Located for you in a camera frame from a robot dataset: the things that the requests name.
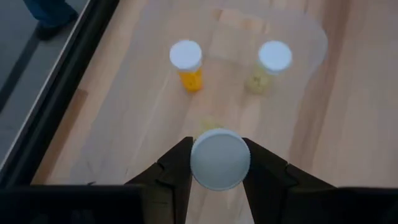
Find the wooden table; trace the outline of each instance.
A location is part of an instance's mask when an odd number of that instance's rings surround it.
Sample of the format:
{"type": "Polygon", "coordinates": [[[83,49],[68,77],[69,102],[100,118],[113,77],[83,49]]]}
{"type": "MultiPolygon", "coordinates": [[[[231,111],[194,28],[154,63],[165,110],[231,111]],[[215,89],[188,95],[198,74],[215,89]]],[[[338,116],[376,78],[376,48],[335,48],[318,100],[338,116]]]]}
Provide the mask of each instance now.
{"type": "MultiPolygon", "coordinates": [[[[118,74],[131,69],[129,63],[139,63],[132,59],[127,63],[126,58],[135,58],[128,49],[147,3],[120,2],[33,184],[122,184],[194,132],[187,124],[194,119],[188,118],[197,115],[192,105],[203,102],[184,92],[178,76],[166,75],[169,78],[165,79],[131,74],[118,80],[118,74]]],[[[253,133],[251,127],[258,120],[242,128],[223,110],[216,112],[218,118],[225,117],[221,122],[228,128],[239,127],[242,135],[331,184],[398,187],[394,175],[398,76],[393,67],[398,59],[398,28],[394,25],[398,2],[260,3],[301,11],[316,19],[328,36],[328,55],[304,86],[288,119],[276,116],[267,121],[271,125],[253,133]]],[[[194,181],[187,223],[231,222],[252,223],[242,186],[220,193],[194,181]]]]}

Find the white cap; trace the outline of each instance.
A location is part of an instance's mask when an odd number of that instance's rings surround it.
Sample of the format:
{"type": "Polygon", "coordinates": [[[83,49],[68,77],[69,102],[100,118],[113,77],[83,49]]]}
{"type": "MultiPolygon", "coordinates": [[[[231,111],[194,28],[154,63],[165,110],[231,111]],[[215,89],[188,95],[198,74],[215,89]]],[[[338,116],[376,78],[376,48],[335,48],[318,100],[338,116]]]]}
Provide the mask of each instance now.
{"type": "Polygon", "coordinates": [[[196,70],[201,65],[201,49],[192,40],[180,40],[170,49],[170,61],[180,70],[196,70]]]}
{"type": "Polygon", "coordinates": [[[268,41],[259,50],[259,61],[271,75],[277,75],[289,68],[292,51],[281,41],[268,41]]]}
{"type": "Polygon", "coordinates": [[[199,184],[210,190],[228,190],[248,174],[250,151],[235,132],[212,129],[193,144],[190,164],[199,184]]]}

